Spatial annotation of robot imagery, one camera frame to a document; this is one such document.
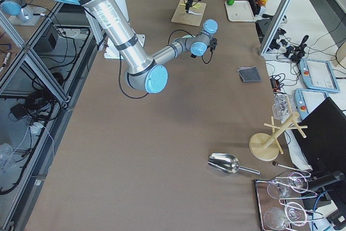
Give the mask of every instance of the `wooden stand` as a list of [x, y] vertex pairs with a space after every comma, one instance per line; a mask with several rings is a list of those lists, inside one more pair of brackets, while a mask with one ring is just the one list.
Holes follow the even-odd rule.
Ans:
[[277, 138], [288, 129], [297, 129], [303, 138], [306, 138], [306, 134], [303, 132], [302, 128], [307, 128], [307, 126], [299, 126], [297, 124], [298, 118], [299, 113], [293, 112], [280, 127], [277, 127], [274, 125], [274, 118], [271, 117], [271, 124], [264, 125], [272, 128], [272, 135], [265, 133], [253, 135], [249, 140], [249, 147], [252, 154], [256, 158], [267, 162], [274, 160], [279, 152], [283, 154], [283, 150]]

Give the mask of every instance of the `white desk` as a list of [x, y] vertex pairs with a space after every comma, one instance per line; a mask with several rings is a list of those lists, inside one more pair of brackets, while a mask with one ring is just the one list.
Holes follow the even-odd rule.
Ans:
[[[267, 3], [267, 11], [266, 14], [274, 15], [275, 11], [279, 5], [281, 0], [268, 0]], [[288, 7], [286, 11], [286, 16], [288, 19], [288, 22], [286, 24], [281, 24], [280, 27], [284, 29], [287, 33], [285, 36], [290, 39], [293, 43], [300, 44], [302, 41], [302, 38], [305, 35], [309, 35], [309, 39], [307, 40], [306, 44], [308, 46], [313, 45], [322, 35], [325, 35], [328, 33], [328, 30], [324, 26], [323, 22], [321, 21], [320, 17], [318, 16], [316, 10], [314, 9], [313, 5], [310, 3], [309, 0], [293, 0]], [[335, 44], [334, 40], [331, 38], [329, 34], [323, 36], [315, 45], [312, 46], [312, 48], [317, 50], [324, 50], [325, 48], [332, 46]], [[334, 55], [336, 53], [337, 46], [332, 46], [331, 48], [325, 50], [327, 54]], [[309, 48], [305, 48], [305, 51], [307, 54], [305, 55], [306, 58], [314, 59], [314, 60], [320, 60], [320, 61], [330, 61], [334, 59], [333, 56], [329, 56], [326, 54], [323, 54], [321, 52], [315, 52], [314, 50], [310, 50]], [[285, 52], [284, 48], [281, 48], [279, 51], [273, 51], [272, 54], [267, 53], [264, 55], [264, 58], [268, 64], [271, 64], [275, 67], [275, 70], [272, 66], [267, 66], [268, 74], [271, 75], [277, 75], [279, 73], [285, 73], [286, 78], [295, 80], [296, 76], [292, 75], [290, 70], [291, 66], [289, 63], [280, 63], [275, 61], [277, 55], [280, 55], [281, 53]], [[338, 70], [346, 72], [342, 67], [336, 68]], [[334, 71], [336, 77], [344, 77], [344, 74], [341, 74], [338, 71]], [[284, 92], [293, 95], [294, 90], [297, 88], [306, 88], [304, 85], [301, 77], [297, 81], [297, 84], [295, 84], [294, 81], [284, 81], [287, 85], [293, 85], [293, 86], [285, 86]], [[329, 96], [333, 99], [333, 101], [340, 107], [340, 109], [346, 109], [346, 80], [338, 80], [338, 85], [340, 87], [340, 93], [338, 94], [329, 94]], [[295, 165], [300, 165], [302, 163], [300, 157], [298, 157], [298, 154], [295, 152], [295, 150], [299, 149], [299, 146], [293, 136], [292, 133], [290, 133], [291, 142], [289, 144], [290, 149], [290, 155], [293, 163]], [[319, 212], [323, 213], [324, 215], [328, 216], [330, 213], [335, 211], [336, 206], [334, 203], [331, 205], [321, 207], [318, 209]]]

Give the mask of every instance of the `black monitor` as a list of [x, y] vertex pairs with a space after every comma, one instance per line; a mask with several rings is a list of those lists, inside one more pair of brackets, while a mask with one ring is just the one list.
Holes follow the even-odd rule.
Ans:
[[[328, 97], [299, 125], [307, 138], [297, 130], [293, 133], [313, 173], [341, 171], [346, 175], [346, 115]], [[325, 187], [338, 210], [346, 216], [346, 180]]]

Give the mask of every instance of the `brown table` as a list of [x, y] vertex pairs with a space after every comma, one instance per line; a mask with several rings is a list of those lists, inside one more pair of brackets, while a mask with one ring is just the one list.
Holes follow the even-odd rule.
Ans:
[[[178, 1], [127, 0], [148, 53], [175, 29], [198, 33], [170, 23]], [[255, 25], [228, 22], [225, 0], [203, 1], [203, 20], [219, 23], [214, 57], [209, 65], [187, 53], [169, 62], [160, 94], [126, 98], [119, 62], [95, 60], [25, 230], [259, 230], [252, 180], [282, 169], [252, 156], [248, 141], [270, 133], [263, 123], [274, 97]], [[240, 66], [257, 66], [263, 81], [242, 83]], [[289, 164], [283, 148], [278, 161]], [[223, 175], [207, 165], [213, 152], [234, 154], [261, 175]]]

